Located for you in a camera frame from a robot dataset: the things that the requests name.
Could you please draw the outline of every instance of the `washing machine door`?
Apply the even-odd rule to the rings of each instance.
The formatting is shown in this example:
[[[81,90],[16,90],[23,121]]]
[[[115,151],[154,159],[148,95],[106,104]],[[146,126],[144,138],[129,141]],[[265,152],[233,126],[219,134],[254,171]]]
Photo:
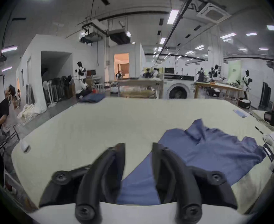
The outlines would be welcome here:
[[[167,91],[168,99],[187,99],[190,95],[190,89],[184,84],[174,84]]]

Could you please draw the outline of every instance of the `black t-shirt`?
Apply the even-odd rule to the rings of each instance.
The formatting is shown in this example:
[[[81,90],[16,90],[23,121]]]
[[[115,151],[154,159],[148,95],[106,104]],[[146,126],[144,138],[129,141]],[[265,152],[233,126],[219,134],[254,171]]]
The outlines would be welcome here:
[[[3,116],[3,115],[7,115],[8,116],[8,99],[4,99],[1,101],[0,103],[0,118]]]

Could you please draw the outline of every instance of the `chair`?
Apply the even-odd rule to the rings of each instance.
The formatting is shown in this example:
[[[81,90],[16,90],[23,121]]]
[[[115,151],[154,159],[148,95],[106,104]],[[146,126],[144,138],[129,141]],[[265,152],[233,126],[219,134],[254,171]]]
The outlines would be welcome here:
[[[98,84],[95,84],[95,86],[96,86],[97,93],[104,93],[105,92],[104,84],[98,83]]]

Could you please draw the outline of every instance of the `blue fabric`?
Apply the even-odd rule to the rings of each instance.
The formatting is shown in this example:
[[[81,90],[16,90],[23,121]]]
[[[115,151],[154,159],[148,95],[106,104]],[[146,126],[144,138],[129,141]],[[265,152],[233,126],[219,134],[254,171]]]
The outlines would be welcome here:
[[[100,102],[104,98],[105,98],[105,94],[90,93],[90,94],[82,97],[81,99],[79,99],[79,102],[82,102],[82,103],[97,103],[97,102]]]
[[[174,151],[187,166],[220,171],[230,185],[239,181],[266,156],[255,139],[228,135],[219,129],[205,127],[195,120],[187,130],[167,130],[160,144]],[[151,153],[123,181],[118,204],[158,205],[151,165]]]

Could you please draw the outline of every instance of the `washing machine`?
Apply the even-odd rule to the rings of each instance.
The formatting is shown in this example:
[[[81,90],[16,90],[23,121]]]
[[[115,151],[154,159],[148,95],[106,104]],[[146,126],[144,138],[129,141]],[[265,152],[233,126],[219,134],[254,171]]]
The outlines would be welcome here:
[[[194,98],[194,77],[164,74],[163,99]]]

